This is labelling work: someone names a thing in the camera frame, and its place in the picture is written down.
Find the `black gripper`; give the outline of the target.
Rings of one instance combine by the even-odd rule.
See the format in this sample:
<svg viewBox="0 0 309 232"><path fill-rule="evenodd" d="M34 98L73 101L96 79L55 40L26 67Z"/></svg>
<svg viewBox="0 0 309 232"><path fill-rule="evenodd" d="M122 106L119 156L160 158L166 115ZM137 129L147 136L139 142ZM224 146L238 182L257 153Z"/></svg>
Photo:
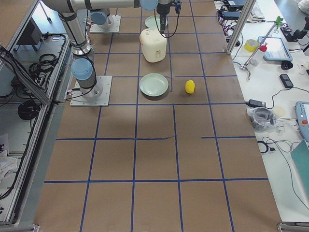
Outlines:
<svg viewBox="0 0 309 232"><path fill-rule="evenodd" d="M164 17L169 14L169 0L158 0L156 11L160 15L160 33L164 33Z"/></svg>

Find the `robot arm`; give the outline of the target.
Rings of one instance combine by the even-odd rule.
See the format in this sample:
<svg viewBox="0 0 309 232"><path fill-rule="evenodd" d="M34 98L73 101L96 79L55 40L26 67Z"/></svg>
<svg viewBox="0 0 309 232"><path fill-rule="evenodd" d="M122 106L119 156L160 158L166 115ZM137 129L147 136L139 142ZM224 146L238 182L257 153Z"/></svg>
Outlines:
<svg viewBox="0 0 309 232"><path fill-rule="evenodd" d="M94 67L94 51L85 38L76 13L58 13L58 16L70 39L73 54L71 72L81 92L73 99L94 101L102 93Z"/></svg>
<svg viewBox="0 0 309 232"><path fill-rule="evenodd" d="M95 10L102 8L143 8L156 10L160 16L160 33L166 29L166 16L170 13L170 0L45 0L44 4L60 13L74 13L80 9Z"/></svg>

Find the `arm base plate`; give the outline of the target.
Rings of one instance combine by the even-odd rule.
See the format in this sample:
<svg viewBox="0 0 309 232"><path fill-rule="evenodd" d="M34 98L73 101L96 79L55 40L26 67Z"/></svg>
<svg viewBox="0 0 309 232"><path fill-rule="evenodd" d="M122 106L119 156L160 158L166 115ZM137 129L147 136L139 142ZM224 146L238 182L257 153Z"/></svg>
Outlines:
<svg viewBox="0 0 309 232"><path fill-rule="evenodd" d="M118 33L120 29L121 16L106 16L102 12L91 14L92 25L90 33Z"/></svg>
<svg viewBox="0 0 309 232"><path fill-rule="evenodd" d="M112 76L97 76L97 83L90 91L89 89L80 88L79 83L75 81L75 88L70 98L70 106L72 107L95 107L109 106L109 99L112 86Z"/></svg>

